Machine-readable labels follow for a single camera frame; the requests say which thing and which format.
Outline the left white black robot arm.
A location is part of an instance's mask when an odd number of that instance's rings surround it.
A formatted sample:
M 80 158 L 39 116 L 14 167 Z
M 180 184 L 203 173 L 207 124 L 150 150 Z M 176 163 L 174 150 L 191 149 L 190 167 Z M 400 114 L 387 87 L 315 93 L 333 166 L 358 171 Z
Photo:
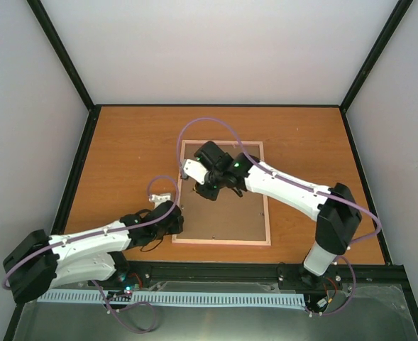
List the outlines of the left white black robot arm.
M 121 286 L 129 277 L 123 251 L 146 247 L 166 235 L 179 234 L 184 218 L 171 200 L 121 217 L 103 227 L 74 234 L 29 233 L 4 259 L 4 289 L 17 304 L 51 288 L 80 281 L 109 281 Z

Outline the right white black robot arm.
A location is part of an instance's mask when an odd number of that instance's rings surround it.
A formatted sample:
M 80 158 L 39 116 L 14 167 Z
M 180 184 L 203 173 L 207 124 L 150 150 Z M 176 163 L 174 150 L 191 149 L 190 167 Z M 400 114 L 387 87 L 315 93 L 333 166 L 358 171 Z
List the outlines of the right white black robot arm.
M 330 188 L 280 172 L 242 151 L 236 157 L 208 141 L 192 159 L 184 160 L 182 172 L 195 181 L 200 196 L 215 201 L 223 188 L 241 197 L 246 192 L 271 197 L 308 216 L 316 223 L 314 243 L 299 269 L 299 279 L 315 287 L 326 271 L 350 247 L 362 217 L 352 193 L 341 183 Z

